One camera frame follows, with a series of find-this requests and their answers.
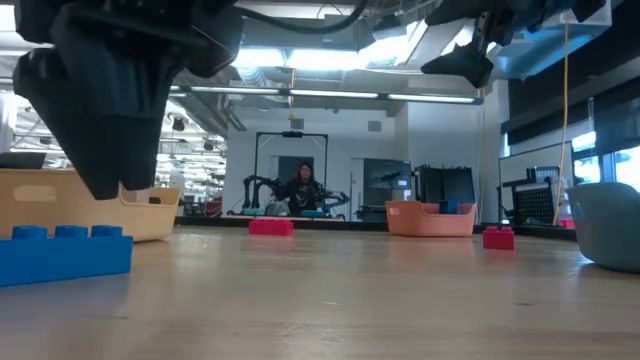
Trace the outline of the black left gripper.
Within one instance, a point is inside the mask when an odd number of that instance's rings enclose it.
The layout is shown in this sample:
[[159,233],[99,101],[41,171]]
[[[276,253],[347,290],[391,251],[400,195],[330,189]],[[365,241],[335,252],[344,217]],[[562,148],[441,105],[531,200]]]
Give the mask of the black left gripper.
[[17,0],[16,31],[37,48],[13,73],[91,195],[154,180],[169,87],[182,63],[210,78],[237,57],[232,1]]

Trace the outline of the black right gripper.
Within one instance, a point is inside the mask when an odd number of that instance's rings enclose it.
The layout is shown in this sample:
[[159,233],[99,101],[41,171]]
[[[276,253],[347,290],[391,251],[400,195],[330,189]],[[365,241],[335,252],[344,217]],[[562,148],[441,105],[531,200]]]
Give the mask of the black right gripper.
[[544,0],[442,0],[425,16],[429,26],[477,18],[472,43],[454,49],[424,65],[423,74],[465,78],[474,88],[487,85],[493,63],[487,58],[491,43],[508,46],[516,32],[541,22]]

